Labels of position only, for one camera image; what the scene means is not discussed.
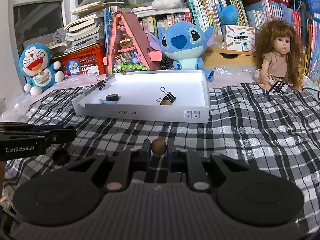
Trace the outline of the wooden drawer box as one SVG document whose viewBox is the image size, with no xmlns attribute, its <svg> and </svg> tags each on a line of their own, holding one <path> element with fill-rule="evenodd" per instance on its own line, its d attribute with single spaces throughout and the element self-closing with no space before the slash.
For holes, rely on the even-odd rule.
<svg viewBox="0 0 320 240">
<path fill-rule="evenodd" d="M 234 51 L 208 48 L 201 56 L 204 67 L 219 66 L 257 66 L 255 53 L 248 51 Z"/>
</svg>

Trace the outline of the blue plastic hair clip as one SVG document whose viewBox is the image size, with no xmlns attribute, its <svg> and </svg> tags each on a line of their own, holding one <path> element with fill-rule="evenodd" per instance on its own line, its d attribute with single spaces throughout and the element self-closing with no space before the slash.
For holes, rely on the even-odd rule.
<svg viewBox="0 0 320 240">
<path fill-rule="evenodd" d="M 109 101 L 109 100 L 100 99 L 100 103 L 105 105 L 115 105 L 117 102 L 114 100 Z"/>
</svg>

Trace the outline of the stack of books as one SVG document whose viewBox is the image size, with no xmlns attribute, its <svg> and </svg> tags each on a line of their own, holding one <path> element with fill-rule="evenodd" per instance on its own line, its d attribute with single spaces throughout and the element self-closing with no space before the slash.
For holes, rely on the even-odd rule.
<svg viewBox="0 0 320 240">
<path fill-rule="evenodd" d="M 83 0 L 80 5 L 71 10 L 71 14 L 78 18 L 57 29 L 53 41 L 46 46 L 52 51 L 52 54 L 60 55 L 103 42 L 105 31 L 104 9 L 124 3 L 124 0 L 113 2 Z"/>
</svg>

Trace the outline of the black round puck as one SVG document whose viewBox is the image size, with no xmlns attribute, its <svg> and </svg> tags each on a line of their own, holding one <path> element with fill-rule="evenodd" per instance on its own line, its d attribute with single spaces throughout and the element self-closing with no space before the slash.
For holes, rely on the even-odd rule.
<svg viewBox="0 0 320 240">
<path fill-rule="evenodd" d="M 119 101 L 119 95 L 118 94 L 109 94 L 107 96 L 105 96 L 105 100 L 106 101 Z"/>
</svg>

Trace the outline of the black white plaid cloth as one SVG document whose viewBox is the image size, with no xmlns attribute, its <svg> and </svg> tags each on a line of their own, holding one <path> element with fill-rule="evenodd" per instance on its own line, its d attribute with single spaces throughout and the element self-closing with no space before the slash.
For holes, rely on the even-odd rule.
<svg viewBox="0 0 320 240">
<path fill-rule="evenodd" d="M 74 126 L 77 136 L 44 155 L 8 161 L 8 199 L 28 180 L 58 169 L 52 159 L 57 149 L 66 149 L 76 162 L 100 152 L 137 150 L 145 140 L 161 138 L 177 149 L 203 157 L 224 154 L 296 183 L 305 199 L 297 224 L 307 234 L 319 229 L 319 101 L 309 93 L 283 83 L 270 92 L 255 83 L 211 89 L 209 122 L 185 124 L 76 115 L 72 102 L 86 91 L 54 90 L 27 108 L 28 123 Z"/>
</svg>

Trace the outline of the brown haired baby doll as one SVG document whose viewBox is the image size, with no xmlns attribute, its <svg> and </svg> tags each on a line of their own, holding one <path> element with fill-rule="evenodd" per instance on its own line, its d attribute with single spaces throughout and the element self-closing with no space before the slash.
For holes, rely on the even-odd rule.
<svg viewBox="0 0 320 240">
<path fill-rule="evenodd" d="M 270 90 L 279 81 L 300 90 L 302 49 L 295 29 L 283 21 L 272 20 L 259 30 L 256 39 L 257 70 L 253 80 Z"/>
</svg>

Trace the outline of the black binder clip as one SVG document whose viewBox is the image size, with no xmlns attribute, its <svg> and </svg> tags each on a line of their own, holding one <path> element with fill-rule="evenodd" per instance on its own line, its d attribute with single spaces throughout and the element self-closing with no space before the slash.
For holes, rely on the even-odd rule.
<svg viewBox="0 0 320 240">
<path fill-rule="evenodd" d="M 169 100 L 171 101 L 171 103 L 173 104 L 176 100 L 176 97 L 171 93 L 171 92 L 168 92 L 165 87 L 161 87 L 160 88 L 160 91 L 164 93 L 164 97 L 163 98 L 158 98 L 156 101 L 157 102 L 161 102 L 163 99 L 166 99 L 166 100 Z"/>
<path fill-rule="evenodd" d="M 113 82 L 115 80 L 114 74 L 106 74 L 106 75 L 96 75 L 95 79 L 97 83 L 95 84 L 95 88 L 102 90 L 107 87 L 108 82 Z"/>
</svg>

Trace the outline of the pink triangular diorama house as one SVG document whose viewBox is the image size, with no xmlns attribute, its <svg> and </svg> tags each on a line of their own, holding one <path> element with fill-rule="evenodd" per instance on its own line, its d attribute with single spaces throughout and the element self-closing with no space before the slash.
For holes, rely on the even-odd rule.
<svg viewBox="0 0 320 240">
<path fill-rule="evenodd" d="M 140 22 L 131 12 L 116 12 L 108 34 L 106 74 L 160 70 L 160 51 L 150 47 Z"/>
</svg>

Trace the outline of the blue Stitch plush toy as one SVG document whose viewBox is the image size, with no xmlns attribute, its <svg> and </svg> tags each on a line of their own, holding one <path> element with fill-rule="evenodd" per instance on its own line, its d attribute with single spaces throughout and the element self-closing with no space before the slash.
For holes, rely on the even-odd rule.
<svg viewBox="0 0 320 240">
<path fill-rule="evenodd" d="M 188 22 L 178 22 L 169 27 L 161 38 L 148 35 L 151 48 L 161 51 L 170 58 L 175 70 L 201 70 L 207 81 L 214 79 L 213 70 L 204 69 L 201 55 L 214 44 L 214 26 L 211 24 L 205 31 Z"/>
</svg>

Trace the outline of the brown wooden ball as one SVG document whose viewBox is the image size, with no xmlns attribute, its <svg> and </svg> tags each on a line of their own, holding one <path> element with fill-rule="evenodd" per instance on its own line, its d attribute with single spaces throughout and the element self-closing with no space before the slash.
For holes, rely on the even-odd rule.
<svg viewBox="0 0 320 240">
<path fill-rule="evenodd" d="M 157 138 L 152 141 L 151 150 L 153 152 L 153 155 L 161 157 L 166 153 L 167 145 L 163 139 Z"/>
<path fill-rule="evenodd" d="M 163 100 L 160 102 L 160 105 L 163 105 L 163 106 L 165 106 L 165 105 L 171 106 L 172 103 L 171 103 L 171 101 L 169 101 L 169 100 L 163 99 Z"/>
</svg>

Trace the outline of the black binder clip on tray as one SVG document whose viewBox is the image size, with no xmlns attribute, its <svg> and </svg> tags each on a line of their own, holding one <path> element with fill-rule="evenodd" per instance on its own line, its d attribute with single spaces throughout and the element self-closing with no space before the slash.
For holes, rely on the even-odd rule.
<svg viewBox="0 0 320 240">
<path fill-rule="evenodd" d="M 95 88 L 102 90 L 107 87 L 108 82 L 113 82 L 115 80 L 114 74 L 106 74 L 106 75 L 96 75 L 95 79 L 97 83 L 95 84 Z"/>
</svg>

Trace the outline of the white cardboard box tray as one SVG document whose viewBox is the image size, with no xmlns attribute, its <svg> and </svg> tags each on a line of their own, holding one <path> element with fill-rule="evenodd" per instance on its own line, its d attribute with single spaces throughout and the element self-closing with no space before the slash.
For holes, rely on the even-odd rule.
<svg viewBox="0 0 320 240">
<path fill-rule="evenodd" d="M 171 106 L 160 105 L 160 91 L 165 87 L 176 100 Z M 109 94 L 118 94 L 115 105 L 100 103 Z M 159 70 L 116 73 L 115 80 L 105 89 L 95 86 L 72 101 L 77 115 L 104 118 L 183 122 L 206 124 L 210 117 L 207 80 L 200 70 Z"/>
</svg>

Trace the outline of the Doraemon plush toy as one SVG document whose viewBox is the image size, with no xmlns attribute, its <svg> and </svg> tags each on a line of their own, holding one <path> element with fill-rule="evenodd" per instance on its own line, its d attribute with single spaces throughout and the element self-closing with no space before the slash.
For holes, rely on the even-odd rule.
<svg viewBox="0 0 320 240">
<path fill-rule="evenodd" d="M 25 48 L 19 60 L 21 73 L 29 78 L 24 85 L 25 92 L 38 96 L 65 78 L 60 70 L 61 62 L 50 61 L 50 50 L 44 44 L 34 43 Z"/>
</svg>

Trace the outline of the pink fuzzy blanket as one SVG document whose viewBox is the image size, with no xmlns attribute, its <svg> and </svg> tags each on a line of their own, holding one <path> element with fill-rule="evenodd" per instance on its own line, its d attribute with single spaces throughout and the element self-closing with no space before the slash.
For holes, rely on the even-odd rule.
<svg viewBox="0 0 320 240">
<path fill-rule="evenodd" d="M 1 120 L 28 122 L 27 113 L 33 103 L 42 103 L 53 92 L 61 92 L 77 115 L 206 124 L 210 116 L 209 90 L 251 83 L 256 68 L 227 65 L 212 70 L 212 82 L 207 81 L 201 70 L 73 76 L 39 96 L 18 97 L 1 114 Z"/>
</svg>

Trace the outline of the white colourful stationery box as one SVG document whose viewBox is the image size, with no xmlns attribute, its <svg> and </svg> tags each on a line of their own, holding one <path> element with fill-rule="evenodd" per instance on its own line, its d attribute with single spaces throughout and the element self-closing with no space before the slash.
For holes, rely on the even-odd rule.
<svg viewBox="0 0 320 240">
<path fill-rule="evenodd" d="M 226 50 L 255 52 L 255 27 L 225 25 L 223 33 Z"/>
</svg>

